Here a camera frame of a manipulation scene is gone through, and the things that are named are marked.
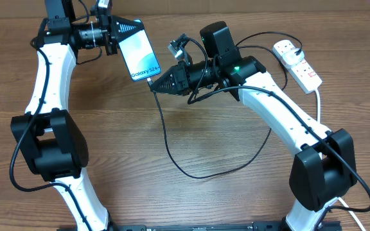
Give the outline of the blue Samsung Galaxy smartphone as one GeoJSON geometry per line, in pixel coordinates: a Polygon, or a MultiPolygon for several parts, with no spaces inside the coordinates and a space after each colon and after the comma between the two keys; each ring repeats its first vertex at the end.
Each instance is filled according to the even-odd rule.
{"type": "Polygon", "coordinates": [[[161,67],[145,29],[122,42],[118,42],[118,46],[133,81],[150,78],[161,73],[161,67]]]}

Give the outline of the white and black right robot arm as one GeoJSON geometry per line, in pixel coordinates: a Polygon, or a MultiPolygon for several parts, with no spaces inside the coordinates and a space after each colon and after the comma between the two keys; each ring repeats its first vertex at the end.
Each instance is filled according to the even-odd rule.
{"type": "Polygon", "coordinates": [[[325,221],[339,199],[363,179],[357,173],[354,142],[340,129],[331,131],[297,106],[253,56],[243,57],[227,24],[214,22],[200,31],[204,60],[195,64],[186,51],[190,42],[181,35],[169,44],[177,59],[159,79],[149,81],[154,94],[187,96],[188,103],[203,100],[202,88],[213,96],[229,92],[256,112],[293,156],[289,186],[295,196],[291,211],[281,221],[255,221],[252,230],[340,230],[338,221],[325,221]]]}

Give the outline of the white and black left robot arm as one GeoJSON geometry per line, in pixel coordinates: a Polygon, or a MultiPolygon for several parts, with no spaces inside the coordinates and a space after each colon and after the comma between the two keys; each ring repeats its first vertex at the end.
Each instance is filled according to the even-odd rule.
{"type": "Polygon", "coordinates": [[[110,1],[97,1],[77,17],[70,1],[46,1],[47,17],[30,44],[38,56],[33,96],[23,115],[13,117],[14,156],[54,188],[71,211],[77,230],[117,230],[87,174],[87,142],[68,111],[70,81],[81,49],[114,55],[120,44],[143,29],[140,21],[112,14],[110,1]]]}

